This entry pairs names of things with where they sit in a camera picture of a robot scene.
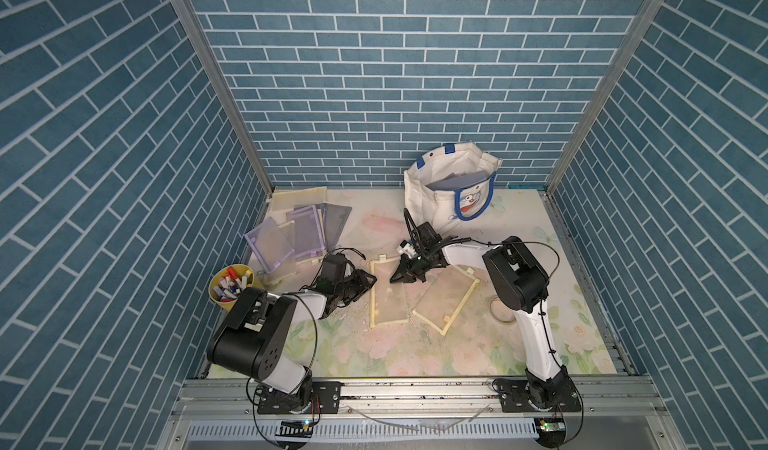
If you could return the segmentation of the teal blue mesh pouch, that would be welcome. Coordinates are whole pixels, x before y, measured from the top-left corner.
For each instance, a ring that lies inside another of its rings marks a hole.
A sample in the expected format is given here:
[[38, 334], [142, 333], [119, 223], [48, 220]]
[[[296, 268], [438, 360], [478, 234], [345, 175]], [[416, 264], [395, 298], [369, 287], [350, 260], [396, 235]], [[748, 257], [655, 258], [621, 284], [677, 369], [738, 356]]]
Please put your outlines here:
[[462, 191], [482, 184], [488, 179], [489, 175], [482, 171], [463, 175], [450, 174], [443, 180], [427, 184], [426, 187], [432, 191]]

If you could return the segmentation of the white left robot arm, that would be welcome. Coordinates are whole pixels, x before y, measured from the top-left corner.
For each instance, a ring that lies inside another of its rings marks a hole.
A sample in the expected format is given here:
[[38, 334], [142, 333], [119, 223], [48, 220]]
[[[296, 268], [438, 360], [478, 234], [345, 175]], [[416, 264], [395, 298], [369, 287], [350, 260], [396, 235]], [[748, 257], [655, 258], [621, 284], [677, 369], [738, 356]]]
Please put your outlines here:
[[298, 413], [315, 405], [310, 365], [283, 355], [295, 324], [318, 322], [357, 302], [377, 278], [357, 268], [343, 248], [327, 255], [312, 281], [281, 295], [248, 287], [214, 332], [206, 349], [208, 362], [242, 374], [257, 384], [254, 402], [277, 413]]

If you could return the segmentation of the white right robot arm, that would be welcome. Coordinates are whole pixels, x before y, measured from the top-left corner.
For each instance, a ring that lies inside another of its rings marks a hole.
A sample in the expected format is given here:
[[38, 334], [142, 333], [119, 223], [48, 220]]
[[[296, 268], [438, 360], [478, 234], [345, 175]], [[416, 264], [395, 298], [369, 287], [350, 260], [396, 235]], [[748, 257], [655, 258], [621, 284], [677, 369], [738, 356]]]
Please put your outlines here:
[[520, 238], [500, 243], [469, 237], [441, 237], [428, 223], [406, 221], [408, 238], [398, 248], [400, 263], [392, 283], [424, 282], [432, 269], [450, 266], [484, 269], [496, 297], [513, 312], [525, 350], [527, 405], [539, 411], [576, 412], [581, 394], [555, 348], [546, 300], [551, 273]]

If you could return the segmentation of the yellow mesh pouch by bag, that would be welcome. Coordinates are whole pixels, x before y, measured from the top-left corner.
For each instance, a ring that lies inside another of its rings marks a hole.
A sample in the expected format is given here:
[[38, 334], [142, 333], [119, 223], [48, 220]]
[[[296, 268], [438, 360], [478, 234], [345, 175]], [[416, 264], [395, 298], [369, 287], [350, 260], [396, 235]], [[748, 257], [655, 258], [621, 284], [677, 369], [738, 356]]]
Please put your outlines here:
[[369, 292], [371, 328], [409, 321], [410, 312], [404, 285], [390, 282], [399, 262], [398, 258], [389, 258], [384, 254], [370, 262], [370, 273], [376, 277], [376, 282]]

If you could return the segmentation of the purple mesh pouch upright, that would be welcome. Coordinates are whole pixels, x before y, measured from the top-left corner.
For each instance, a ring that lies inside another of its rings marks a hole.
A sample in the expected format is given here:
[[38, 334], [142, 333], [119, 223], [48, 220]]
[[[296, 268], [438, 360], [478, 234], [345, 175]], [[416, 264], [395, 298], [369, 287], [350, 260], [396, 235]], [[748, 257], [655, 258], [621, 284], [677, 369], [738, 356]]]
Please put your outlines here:
[[294, 251], [297, 261], [320, 257], [326, 251], [321, 214], [308, 205], [286, 215], [294, 223]]

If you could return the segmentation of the white canvas Doraemon tote bag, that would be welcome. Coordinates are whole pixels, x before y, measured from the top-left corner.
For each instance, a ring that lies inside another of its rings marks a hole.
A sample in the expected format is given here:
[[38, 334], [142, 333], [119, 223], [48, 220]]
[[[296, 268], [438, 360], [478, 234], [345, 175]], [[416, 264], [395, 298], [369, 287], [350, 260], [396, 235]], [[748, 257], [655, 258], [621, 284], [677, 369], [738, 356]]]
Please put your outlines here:
[[[413, 220], [447, 231], [477, 219], [493, 200], [502, 161], [473, 143], [448, 144], [418, 157], [404, 172], [405, 207]], [[426, 185], [450, 174], [485, 172], [489, 179], [462, 191], [432, 191]]]

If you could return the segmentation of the clear tape roll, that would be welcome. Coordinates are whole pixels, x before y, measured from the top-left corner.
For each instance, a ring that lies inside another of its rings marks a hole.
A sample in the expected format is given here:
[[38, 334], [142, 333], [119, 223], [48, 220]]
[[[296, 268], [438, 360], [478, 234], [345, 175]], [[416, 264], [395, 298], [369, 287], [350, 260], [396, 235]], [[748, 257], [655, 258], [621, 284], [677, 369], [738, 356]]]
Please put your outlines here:
[[489, 300], [488, 311], [491, 318], [499, 324], [511, 325], [516, 322], [515, 312], [504, 305], [498, 296]]

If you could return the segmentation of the yellow cup of markers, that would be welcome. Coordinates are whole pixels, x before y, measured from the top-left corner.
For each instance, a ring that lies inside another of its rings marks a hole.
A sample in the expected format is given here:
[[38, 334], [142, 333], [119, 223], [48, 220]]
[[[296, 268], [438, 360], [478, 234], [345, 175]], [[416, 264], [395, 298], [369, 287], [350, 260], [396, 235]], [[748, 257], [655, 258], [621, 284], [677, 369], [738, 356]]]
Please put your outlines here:
[[210, 299], [225, 311], [230, 311], [246, 288], [262, 289], [255, 273], [243, 264], [227, 266], [211, 280], [208, 288]]

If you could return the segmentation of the aluminium front rail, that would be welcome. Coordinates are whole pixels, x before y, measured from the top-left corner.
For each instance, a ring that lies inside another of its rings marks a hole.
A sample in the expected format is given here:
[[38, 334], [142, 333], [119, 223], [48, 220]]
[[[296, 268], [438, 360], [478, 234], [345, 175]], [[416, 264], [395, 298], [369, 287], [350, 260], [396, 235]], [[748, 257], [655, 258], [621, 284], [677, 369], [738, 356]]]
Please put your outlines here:
[[[655, 416], [666, 406], [648, 377], [576, 376], [575, 388], [559, 404], [565, 414]], [[535, 415], [526, 381], [497, 377], [318, 378], [313, 384], [323, 412], [381, 417], [459, 417], [480, 413]], [[175, 420], [237, 420], [252, 412], [246, 384], [235, 379], [188, 380], [172, 410]]]

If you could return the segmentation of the left aluminium corner post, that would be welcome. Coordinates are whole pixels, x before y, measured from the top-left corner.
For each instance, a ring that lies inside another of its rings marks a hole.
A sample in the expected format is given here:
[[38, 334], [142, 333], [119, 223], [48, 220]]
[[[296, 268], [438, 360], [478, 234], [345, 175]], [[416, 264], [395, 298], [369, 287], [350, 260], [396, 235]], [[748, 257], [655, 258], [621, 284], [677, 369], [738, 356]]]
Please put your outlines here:
[[241, 115], [232, 92], [218, 64], [204, 29], [196, 15], [191, 0], [169, 0], [184, 29], [190, 45], [198, 57], [224, 113], [255, 172], [257, 180], [267, 197], [274, 191], [267, 170], [258, 154], [248, 127]]

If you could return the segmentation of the aluminium corner frame post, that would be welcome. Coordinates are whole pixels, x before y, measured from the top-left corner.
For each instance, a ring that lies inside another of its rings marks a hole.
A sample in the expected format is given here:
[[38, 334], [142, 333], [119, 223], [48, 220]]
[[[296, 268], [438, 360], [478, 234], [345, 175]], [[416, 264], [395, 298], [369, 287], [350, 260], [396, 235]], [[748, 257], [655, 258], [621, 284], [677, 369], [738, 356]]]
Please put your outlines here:
[[608, 98], [618, 84], [664, 2], [665, 0], [643, 0], [637, 15], [630, 23], [621, 44], [612, 57], [605, 75], [598, 83], [590, 102], [584, 109], [581, 119], [575, 126], [553, 171], [546, 180], [544, 192], [548, 197], [553, 197], [560, 186], [568, 168], [590, 134], [597, 117], [604, 109]]

